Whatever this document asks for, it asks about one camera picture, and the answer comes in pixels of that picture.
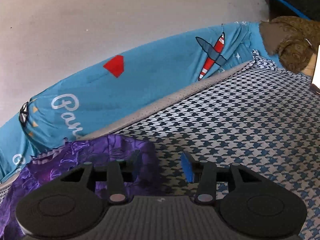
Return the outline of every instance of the houndstooth bedsheet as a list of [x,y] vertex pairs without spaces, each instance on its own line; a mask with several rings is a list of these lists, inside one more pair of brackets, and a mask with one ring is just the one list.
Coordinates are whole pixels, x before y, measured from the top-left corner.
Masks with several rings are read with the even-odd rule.
[[[244,73],[191,96],[120,131],[155,143],[169,194],[195,193],[180,153],[218,166],[246,165],[303,199],[303,239],[320,239],[320,104],[310,79],[278,70],[255,55]],[[217,197],[228,193],[219,184]]]

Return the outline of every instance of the red shape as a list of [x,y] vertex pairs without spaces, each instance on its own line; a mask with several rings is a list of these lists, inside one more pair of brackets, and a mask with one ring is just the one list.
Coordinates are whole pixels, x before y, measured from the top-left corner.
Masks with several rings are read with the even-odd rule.
[[212,65],[215,63],[215,60],[207,57],[206,61],[204,62],[204,65],[202,68],[206,69],[206,70],[210,70],[210,68],[212,67]]
[[221,53],[223,50],[224,44],[222,44],[220,41],[217,41],[217,43],[214,46],[214,50],[218,53]]
[[116,78],[124,71],[123,56],[117,55],[103,65],[103,67],[111,72]]

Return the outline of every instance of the purple cloth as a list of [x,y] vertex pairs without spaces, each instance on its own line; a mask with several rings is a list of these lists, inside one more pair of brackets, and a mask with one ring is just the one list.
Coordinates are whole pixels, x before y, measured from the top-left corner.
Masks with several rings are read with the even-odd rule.
[[[142,166],[136,181],[125,183],[128,195],[158,195],[160,170],[153,143],[121,135],[66,142],[28,163],[12,183],[0,206],[0,239],[18,240],[23,237],[15,218],[15,209],[19,200],[31,191],[83,162],[92,162],[95,167],[104,166],[116,159],[129,159],[134,150],[140,150]],[[96,183],[95,193],[99,197],[104,198],[106,190],[106,182]]]

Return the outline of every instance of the brown fabric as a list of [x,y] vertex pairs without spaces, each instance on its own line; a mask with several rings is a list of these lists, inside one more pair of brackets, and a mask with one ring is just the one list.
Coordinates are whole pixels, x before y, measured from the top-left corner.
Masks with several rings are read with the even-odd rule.
[[282,25],[283,24],[281,23],[260,23],[259,30],[262,36],[263,45],[269,55],[274,55],[277,53],[280,42],[288,35],[288,33],[281,28]]
[[284,68],[298,73],[307,67],[312,54],[317,53],[320,45],[320,22],[281,16],[271,22],[262,22],[260,34],[268,54],[277,53]]

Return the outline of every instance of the white wall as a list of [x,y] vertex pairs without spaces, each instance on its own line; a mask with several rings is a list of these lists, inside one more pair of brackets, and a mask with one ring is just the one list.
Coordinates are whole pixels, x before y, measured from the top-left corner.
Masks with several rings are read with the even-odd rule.
[[0,0],[0,126],[31,96],[117,53],[267,17],[264,0]]

